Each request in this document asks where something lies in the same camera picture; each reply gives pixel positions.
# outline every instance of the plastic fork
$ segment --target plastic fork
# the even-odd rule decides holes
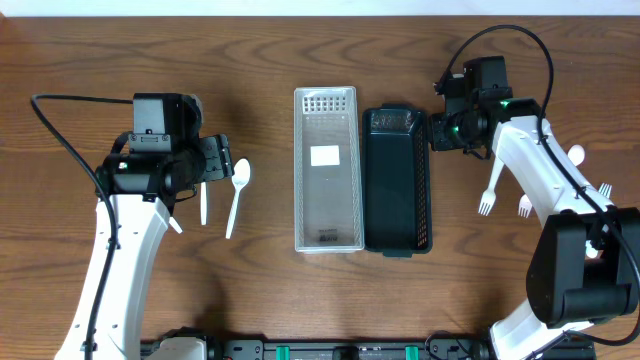
[[[520,198],[520,205],[518,205],[518,215],[522,216],[523,218],[528,218],[529,214],[531,213],[532,207],[533,205],[531,205],[531,200],[529,200],[529,197],[526,194],[522,195],[522,197]]]
[[[598,189],[598,192],[602,194],[602,196],[606,197],[607,199],[610,199],[611,190],[613,190],[612,185],[609,185],[607,183],[602,183],[602,185],[600,185],[600,189]]]
[[[491,178],[489,179],[489,186],[487,190],[482,193],[482,199],[480,199],[480,207],[478,213],[480,215],[489,216],[493,204],[496,202],[496,183],[502,172],[504,163],[497,156],[493,160],[493,169],[491,169]]]

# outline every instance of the wooden table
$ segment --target wooden table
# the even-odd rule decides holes
[[[158,252],[144,338],[186,325],[223,338],[423,339],[504,318],[525,299],[540,225],[517,216],[521,190],[508,172],[491,215],[477,214],[489,162],[432,154],[428,255],[305,256],[293,232],[293,90],[353,85],[360,111],[385,101],[442,111],[431,84],[469,36],[497,23],[524,25],[545,41],[556,69],[548,115],[559,142],[585,147],[580,170],[596,186],[613,184],[618,206],[640,206],[638,18],[4,19],[0,357],[52,358],[75,313],[95,231],[94,187],[33,114],[35,93],[194,93],[205,107],[201,134],[227,134],[233,157],[252,163],[233,240],[224,238],[230,181],[210,187],[209,226],[199,224],[197,200],[176,207],[185,233],[169,231]],[[542,100],[546,63],[530,39],[494,33],[461,60],[484,55],[504,55],[515,94]],[[43,108],[94,167],[132,128],[128,106]],[[620,338],[634,322],[616,319],[592,333]],[[638,358],[640,343],[598,351]]]

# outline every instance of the black plastic tray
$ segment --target black plastic tray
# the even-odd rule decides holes
[[[426,114],[384,104],[362,115],[365,247],[390,257],[431,250]]]

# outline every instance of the white label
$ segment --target white label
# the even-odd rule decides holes
[[[338,145],[311,147],[311,166],[331,165],[340,165],[340,147]]]

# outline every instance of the white plastic spoon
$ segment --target white plastic spoon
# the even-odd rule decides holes
[[[571,149],[569,149],[567,156],[569,156],[569,160],[571,160],[573,165],[578,166],[584,161],[584,148],[581,145],[573,145]]]
[[[236,194],[233,197],[233,204],[231,204],[231,213],[229,214],[229,222],[227,223],[227,239],[231,239],[231,232],[233,231],[233,224],[236,221],[236,212],[238,212],[238,199],[240,198],[240,190],[249,183],[251,178],[251,167],[247,159],[240,159],[233,167],[234,175],[231,177],[231,182],[236,188]]]

